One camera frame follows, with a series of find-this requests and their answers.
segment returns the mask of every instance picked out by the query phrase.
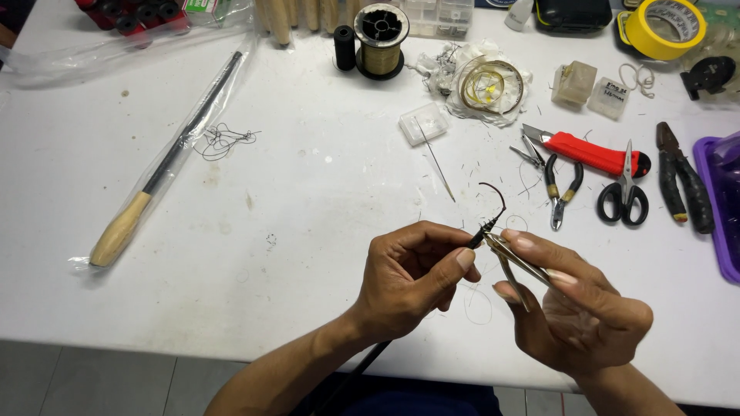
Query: gray floor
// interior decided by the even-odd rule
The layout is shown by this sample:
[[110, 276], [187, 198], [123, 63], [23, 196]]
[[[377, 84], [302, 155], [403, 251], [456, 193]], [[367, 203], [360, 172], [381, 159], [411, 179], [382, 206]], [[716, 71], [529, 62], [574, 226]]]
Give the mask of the gray floor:
[[[200, 416], [245, 364], [0, 341], [0, 416]], [[504, 416], [594, 416], [581, 395], [494, 387]]]

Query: rubber band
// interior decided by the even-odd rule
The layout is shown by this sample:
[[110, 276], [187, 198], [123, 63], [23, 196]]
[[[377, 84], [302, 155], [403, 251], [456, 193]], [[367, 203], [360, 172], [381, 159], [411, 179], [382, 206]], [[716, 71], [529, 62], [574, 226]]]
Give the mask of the rubber band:
[[[646, 67], [645, 65], [640, 65], [639, 67], [635, 68], [632, 64], [621, 64], [619, 65], [619, 80], [624, 84], [627, 85], [627, 82], [625, 82], [625, 78], [622, 75], [622, 68], [623, 67], [629, 67], [632, 68], [633, 71], [635, 71], [635, 75], [633, 76], [633, 81], [635, 81], [635, 86], [630, 88], [630, 91], [634, 91], [637, 89], [637, 87], [640, 87], [640, 93], [650, 99], [655, 98], [655, 93], [649, 93], [648, 90], [655, 86], [655, 73], [653, 72], [652, 68]], [[641, 70], [647, 70], [650, 75], [646, 76], [644, 79], [640, 79], [640, 71]]]

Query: black case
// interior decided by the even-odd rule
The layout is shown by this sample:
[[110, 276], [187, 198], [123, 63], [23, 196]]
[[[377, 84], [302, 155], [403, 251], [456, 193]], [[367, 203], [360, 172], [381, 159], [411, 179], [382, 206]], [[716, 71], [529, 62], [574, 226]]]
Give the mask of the black case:
[[593, 33], [612, 19], [609, 0], [536, 0], [537, 29], [555, 33]]

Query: white table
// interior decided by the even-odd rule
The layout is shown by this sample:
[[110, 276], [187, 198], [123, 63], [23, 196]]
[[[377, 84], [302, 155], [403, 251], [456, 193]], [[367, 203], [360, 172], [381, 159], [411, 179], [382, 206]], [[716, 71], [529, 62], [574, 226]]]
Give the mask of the white table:
[[[1, 74], [0, 91], [10, 91], [10, 100], [0, 110], [0, 338], [251, 361], [352, 304], [375, 235], [419, 217], [454, 227], [464, 221], [475, 232], [481, 217], [500, 207], [477, 185], [490, 181], [506, 194], [504, 220], [520, 215], [530, 231], [578, 250], [623, 295], [653, 307], [655, 324], [634, 361], [648, 377], [681, 402], [740, 407], [740, 288], [720, 276], [710, 239], [665, 212], [654, 144], [656, 122], [666, 120], [690, 153], [703, 135], [740, 129], [737, 107], [691, 102], [676, 73], [658, 73], [656, 98], [633, 93], [620, 122], [585, 108], [564, 110], [550, 102], [548, 89], [560, 64], [584, 61], [599, 68], [599, 77], [619, 79], [617, 67], [630, 61], [615, 50], [611, 29], [563, 38], [536, 33], [530, 20], [515, 33], [503, 17], [476, 10], [468, 40], [494, 40], [534, 73], [527, 112], [502, 130], [452, 119], [450, 132], [434, 140], [456, 204], [428, 151], [410, 148], [397, 126], [400, 114], [432, 99], [421, 77], [404, 70], [373, 82], [357, 71], [339, 73], [330, 39], [296, 36], [293, 53], [260, 46], [246, 85], [223, 115], [233, 130], [261, 130], [257, 142], [218, 162], [191, 155], [104, 278], [76, 275], [67, 259], [89, 253], [238, 40], [74, 87], [20, 90]], [[16, 50], [109, 36], [81, 31], [82, 19], [72, 2], [39, 1]], [[413, 62], [442, 44], [408, 38], [403, 51]], [[130, 95], [122, 98], [123, 90]], [[522, 122], [574, 135], [591, 131], [592, 142], [616, 149], [632, 138], [654, 162], [639, 181], [651, 202], [647, 222], [637, 231], [604, 225], [593, 206], [613, 179], [587, 170], [561, 230], [552, 232], [545, 186], [520, 194], [521, 159], [508, 145], [520, 144]], [[534, 169], [524, 164], [521, 171], [533, 184]], [[568, 163], [561, 188], [572, 175]], [[524, 227], [522, 218], [508, 225]], [[477, 264], [486, 272], [477, 290], [461, 286], [449, 312], [393, 342], [368, 372], [574, 388], [518, 350], [511, 314], [491, 289], [504, 278], [497, 260], [482, 249]], [[543, 285], [518, 275], [544, 293]]]

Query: red utility knife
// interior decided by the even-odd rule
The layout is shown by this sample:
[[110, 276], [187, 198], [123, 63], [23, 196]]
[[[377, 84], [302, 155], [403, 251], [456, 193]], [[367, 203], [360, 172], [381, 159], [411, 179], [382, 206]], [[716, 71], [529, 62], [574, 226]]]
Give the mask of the red utility knife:
[[[542, 143], [548, 150], [595, 167], [615, 176], [622, 175], [625, 166], [625, 152], [597, 146], [576, 136], [565, 133], [542, 131], [523, 124], [524, 134], [533, 141]], [[632, 152], [632, 177], [641, 178], [650, 172], [650, 158], [637, 150]]]

